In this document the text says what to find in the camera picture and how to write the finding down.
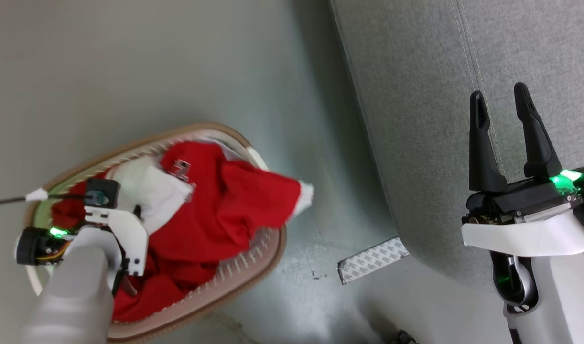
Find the grey fabric sofa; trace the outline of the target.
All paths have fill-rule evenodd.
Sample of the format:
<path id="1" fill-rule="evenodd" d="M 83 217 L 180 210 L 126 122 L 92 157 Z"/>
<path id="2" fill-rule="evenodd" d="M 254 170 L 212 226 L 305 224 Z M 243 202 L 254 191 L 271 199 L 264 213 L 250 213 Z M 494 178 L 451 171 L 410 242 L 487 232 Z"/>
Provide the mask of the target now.
<path id="1" fill-rule="evenodd" d="M 524 178 L 514 85 L 564 168 L 584 166 L 584 0 L 330 0 L 399 237 L 432 270 L 493 292 L 467 247 L 469 100 L 481 91 L 500 173 Z"/>

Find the red and white shirt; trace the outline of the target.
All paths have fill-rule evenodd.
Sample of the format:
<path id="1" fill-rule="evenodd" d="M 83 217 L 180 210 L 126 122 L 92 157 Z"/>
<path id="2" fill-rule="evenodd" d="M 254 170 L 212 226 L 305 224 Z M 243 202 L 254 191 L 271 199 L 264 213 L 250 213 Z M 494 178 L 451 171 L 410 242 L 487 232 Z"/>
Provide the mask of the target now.
<path id="1" fill-rule="evenodd" d="M 149 235 L 136 294 L 120 291 L 113 320 L 137 322 L 210 281 L 218 264 L 249 249 L 262 228 L 309 208 L 314 187 L 238 159 L 217 143 L 185 141 L 96 174 L 121 185 L 118 205 L 139 210 Z"/>

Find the white laundry basket tan rim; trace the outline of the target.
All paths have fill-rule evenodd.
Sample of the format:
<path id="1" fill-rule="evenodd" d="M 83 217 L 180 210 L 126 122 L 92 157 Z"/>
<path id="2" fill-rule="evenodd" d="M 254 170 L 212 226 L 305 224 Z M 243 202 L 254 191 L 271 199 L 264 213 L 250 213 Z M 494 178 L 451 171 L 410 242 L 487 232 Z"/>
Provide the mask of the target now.
<path id="1" fill-rule="evenodd" d="M 218 123 L 198 123 L 164 131 L 101 154 L 51 179 L 44 189 L 65 193 L 72 186 L 122 162 L 163 151 L 174 143 L 198 140 L 214 140 L 253 166 L 268 169 L 249 140 L 236 130 Z M 285 246 L 285 227 L 260 230 L 246 252 L 220 263 L 216 276 L 187 294 L 181 302 L 139 322 L 113 322 L 106 344 L 141 344 L 215 311 L 268 276 L 279 263 Z"/>

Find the patterned grey tape strip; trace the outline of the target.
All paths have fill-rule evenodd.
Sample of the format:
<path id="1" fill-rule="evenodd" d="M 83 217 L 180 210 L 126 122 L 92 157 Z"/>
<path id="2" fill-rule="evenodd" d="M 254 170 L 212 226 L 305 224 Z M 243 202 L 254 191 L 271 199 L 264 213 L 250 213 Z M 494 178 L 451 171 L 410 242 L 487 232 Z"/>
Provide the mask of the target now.
<path id="1" fill-rule="evenodd" d="M 409 252 L 399 237 L 391 238 L 362 252 L 356 253 L 337 264 L 342 285 L 389 266 L 407 257 Z"/>

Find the small black object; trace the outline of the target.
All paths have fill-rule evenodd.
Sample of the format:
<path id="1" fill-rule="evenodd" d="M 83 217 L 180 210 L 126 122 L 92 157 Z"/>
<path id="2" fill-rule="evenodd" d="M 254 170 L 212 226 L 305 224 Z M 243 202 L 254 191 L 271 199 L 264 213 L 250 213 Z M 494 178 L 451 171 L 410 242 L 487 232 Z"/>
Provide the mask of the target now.
<path id="1" fill-rule="evenodd" d="M 399 330 L 387 344 L 419 344 L 407 331 Z"/>

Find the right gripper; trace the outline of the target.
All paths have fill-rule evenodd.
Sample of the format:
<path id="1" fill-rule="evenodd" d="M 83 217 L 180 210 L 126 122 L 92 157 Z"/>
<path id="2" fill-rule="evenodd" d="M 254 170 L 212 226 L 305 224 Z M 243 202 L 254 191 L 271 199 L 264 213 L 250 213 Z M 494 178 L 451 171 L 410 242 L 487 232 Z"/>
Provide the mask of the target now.
<path id="1" fill-rule="evenodd" d="M 472 195 L 469 204 L 483 204 L 463 217 L 463 242 L 520 257 L 584 253 L 584 166 L 562 170 L 527 85 L 515 83 L 513 93 L 523 125 L 524 176 L 551 180 L 514 183 L 504 195 Z M 489 137 L 491 121 L 481 91 L 471 94 L 469 108 L 469 189 L 501 193 L 508 182 L 497 168 Z"/>

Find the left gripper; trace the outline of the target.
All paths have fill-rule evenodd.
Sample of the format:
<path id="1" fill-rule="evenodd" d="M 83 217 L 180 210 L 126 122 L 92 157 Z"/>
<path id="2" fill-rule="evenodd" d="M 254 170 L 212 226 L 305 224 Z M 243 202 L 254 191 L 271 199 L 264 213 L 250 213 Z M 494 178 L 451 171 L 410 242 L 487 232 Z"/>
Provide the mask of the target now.
<path id="1" fill-rule="evenodd" d="M 63 261 L 76 232 L 58 228 L 25 228 L 15 244 L 15 262 L 25 266 L 50 266 Z"/>

